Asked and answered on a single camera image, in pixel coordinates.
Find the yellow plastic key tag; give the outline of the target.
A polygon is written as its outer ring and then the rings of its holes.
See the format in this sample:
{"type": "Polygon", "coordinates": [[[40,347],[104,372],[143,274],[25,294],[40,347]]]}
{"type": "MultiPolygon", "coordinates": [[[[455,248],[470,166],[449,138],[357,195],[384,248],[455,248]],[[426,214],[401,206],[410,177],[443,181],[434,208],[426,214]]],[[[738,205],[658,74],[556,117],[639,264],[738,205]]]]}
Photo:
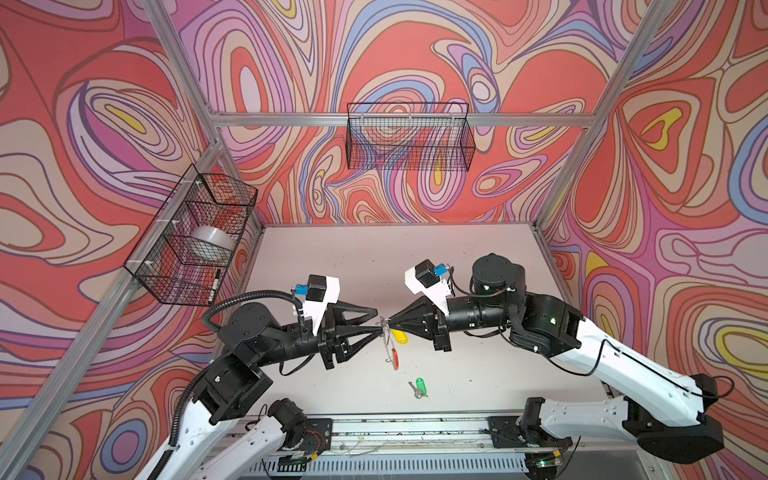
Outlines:
{"type": "Polygon", "coordinates": [[[392,330],[391,333],[398,344],[406,345],[408,343],[409,339],[405,332],[400,330],[392,330]]]}

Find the metal keyring disc red grip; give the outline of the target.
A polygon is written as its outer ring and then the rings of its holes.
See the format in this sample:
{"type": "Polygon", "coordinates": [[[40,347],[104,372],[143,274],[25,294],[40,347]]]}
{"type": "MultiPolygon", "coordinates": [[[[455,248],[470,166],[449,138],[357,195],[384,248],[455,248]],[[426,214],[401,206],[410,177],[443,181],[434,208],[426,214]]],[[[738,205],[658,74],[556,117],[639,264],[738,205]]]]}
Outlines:
{"type": "Polygon", "coordinates": [[[382,340],[386,353],[386,362],[392,367],[394,371],[398,371],[400,367],[400,361],[396,350],[395,337],[389,326],[389,322],[387,319],[380,319],[378,324],[382,330],[382,340]]]}

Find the green plastic key tag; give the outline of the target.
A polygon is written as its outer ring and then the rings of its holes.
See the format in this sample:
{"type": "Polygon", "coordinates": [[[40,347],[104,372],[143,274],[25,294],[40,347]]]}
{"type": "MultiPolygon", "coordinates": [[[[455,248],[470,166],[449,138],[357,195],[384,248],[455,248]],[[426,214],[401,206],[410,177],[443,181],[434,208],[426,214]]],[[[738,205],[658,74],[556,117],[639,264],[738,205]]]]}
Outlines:
{"type": "Polygon", "coordinates": [[[415,381],[415,385],[419,389],[421,389],[423,391],[423,393],[424,393],[423,397],[426,397],[427,396],[427,388],[426,388],[425,381],[422,378],[417,378],[416,381],[415,381]]]}

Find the silver key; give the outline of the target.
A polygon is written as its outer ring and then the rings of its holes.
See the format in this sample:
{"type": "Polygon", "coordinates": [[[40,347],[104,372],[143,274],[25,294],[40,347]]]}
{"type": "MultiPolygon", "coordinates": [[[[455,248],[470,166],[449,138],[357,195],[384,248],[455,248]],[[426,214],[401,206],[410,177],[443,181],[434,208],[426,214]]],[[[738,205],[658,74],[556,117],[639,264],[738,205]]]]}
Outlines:
{"type": "Polygon", "coordinates": [[[420,399],[423,397],[424,393],[421,389],[419,389],[413,382],[408,382],[409,386],[413,390],[414,397],[416,399],[420,399]]]}

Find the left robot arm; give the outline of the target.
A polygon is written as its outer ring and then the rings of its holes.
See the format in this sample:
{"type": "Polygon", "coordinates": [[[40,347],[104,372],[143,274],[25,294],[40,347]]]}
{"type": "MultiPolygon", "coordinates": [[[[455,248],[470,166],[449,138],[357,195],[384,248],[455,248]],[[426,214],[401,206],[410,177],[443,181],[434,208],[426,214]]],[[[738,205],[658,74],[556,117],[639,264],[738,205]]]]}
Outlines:
{"type": "Polygon", "coordinates": [[[254,425],[222,452],[213,448],[272,386],[268,365],[320,357],[327,368],[345,362],[378,339],[376,309],[339,301],[320,308],[313,328],[309,307],[292,294],[257,291],[221,302],[203,316],[225,346],[184,389],[165,445],[138,473],[140,479],[238,479],[284,451],[304,466],[331,447],[333,422],[310,420],[288,398],[270,404],[254,425]]]}

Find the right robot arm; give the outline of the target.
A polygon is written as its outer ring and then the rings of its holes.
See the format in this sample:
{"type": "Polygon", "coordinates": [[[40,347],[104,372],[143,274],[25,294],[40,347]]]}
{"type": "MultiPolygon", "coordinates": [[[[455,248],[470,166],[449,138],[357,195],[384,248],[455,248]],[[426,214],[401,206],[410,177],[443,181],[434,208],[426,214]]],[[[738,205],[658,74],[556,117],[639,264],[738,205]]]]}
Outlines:
{"type": "Polygon", "coordinates": [[[619,393],[576,403],[531,397],[514,425],[500,428],[496,437],[503,444],[614,439],[683,465],[723,449],[722,425],[707,413],[723,396],[716,378],[663,367],[563,300],[528,292],[523,266],[487,254],[473,263],[464,291],[455,285],[451,268],[425,260],[406,272],[405,284],[418,298],[388,324],[431,341],[435,350],[449,351],[454,332],[485,329],[564,373],[596,378],[619,393]]]}

